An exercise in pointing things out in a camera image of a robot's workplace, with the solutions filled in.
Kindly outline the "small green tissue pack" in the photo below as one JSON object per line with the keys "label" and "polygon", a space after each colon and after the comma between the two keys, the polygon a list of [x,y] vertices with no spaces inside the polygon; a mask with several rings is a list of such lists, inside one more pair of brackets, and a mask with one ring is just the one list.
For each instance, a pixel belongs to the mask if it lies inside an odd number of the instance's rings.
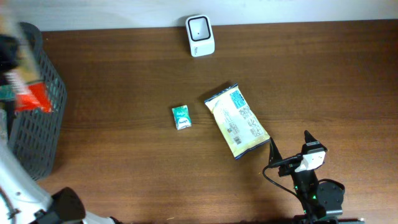
{"label": "small green tissue pack", "polygon": [[172,113],[174,116],[174,121],[177,130],[184,128],[189,128],[192,126],[192,121],[190,119],[189,110],[187,105],[172,108]]}

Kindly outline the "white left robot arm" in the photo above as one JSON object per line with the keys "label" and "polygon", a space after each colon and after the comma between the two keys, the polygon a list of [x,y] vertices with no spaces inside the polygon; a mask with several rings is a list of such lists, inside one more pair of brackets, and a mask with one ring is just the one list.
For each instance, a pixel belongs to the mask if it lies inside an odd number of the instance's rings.
{"label": "white left robot arm", "polygon": [[1,223],[116,224],[114,217],[86,211],[69,187],[50,194],[21,166],[7,144],[1,143]]}

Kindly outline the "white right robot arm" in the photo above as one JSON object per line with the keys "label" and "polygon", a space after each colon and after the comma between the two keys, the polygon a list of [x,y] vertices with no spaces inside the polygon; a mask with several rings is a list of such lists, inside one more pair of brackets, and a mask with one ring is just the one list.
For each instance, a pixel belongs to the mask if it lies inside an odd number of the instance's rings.
{"label": "white right robot arm", "polygon": [[[302,215],[296,215],[292,223],[364,223],[362,219],[340,220],[343,214],[345,186],[331,179],[318,179],[315,170],[324,164],[328,149],[309,131],[304,131],[305,143],[301,152],[283,158],[270,139],[269,163],[262,170],[265,179],[282,190],[292,194],[303,208]],[[278,184],[267,176],[268,169],[278,168],[279,177],[291,176],[294,189]]]}

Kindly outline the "orange spaghetti packet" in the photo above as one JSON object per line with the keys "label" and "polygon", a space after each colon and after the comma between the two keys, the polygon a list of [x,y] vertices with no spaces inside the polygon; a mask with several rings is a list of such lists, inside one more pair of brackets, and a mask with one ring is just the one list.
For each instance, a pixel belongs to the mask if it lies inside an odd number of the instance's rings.
{"label": "orange spaghetti packet", "polygon": [[1,76],[16,95],[16,110],[52,112],[30,44],[4,1],[1,2]]}

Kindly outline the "yellow white snack bag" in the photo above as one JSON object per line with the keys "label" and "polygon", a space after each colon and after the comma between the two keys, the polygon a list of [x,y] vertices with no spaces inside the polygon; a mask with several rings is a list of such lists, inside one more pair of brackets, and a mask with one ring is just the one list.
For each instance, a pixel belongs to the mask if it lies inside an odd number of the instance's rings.
{"label": "yellow white snack bag", "polygon": [[235,159],[270,141],[271,137],[252,112],[237,83],[206,99],[205,105]]}

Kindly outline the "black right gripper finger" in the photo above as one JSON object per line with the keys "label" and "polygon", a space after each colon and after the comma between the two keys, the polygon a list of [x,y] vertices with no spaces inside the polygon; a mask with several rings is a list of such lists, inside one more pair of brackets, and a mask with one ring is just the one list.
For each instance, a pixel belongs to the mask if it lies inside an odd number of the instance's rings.
{"label": "black right gripper finger", "polygon": [[317,142],[317,140],[310,134],[308,130],[304,131],[305,143]]}
{"label": "black right gripper finger", "polygon": [[273,140],[270,138],[269,166],[279,166],[282,162],[282,156]]}

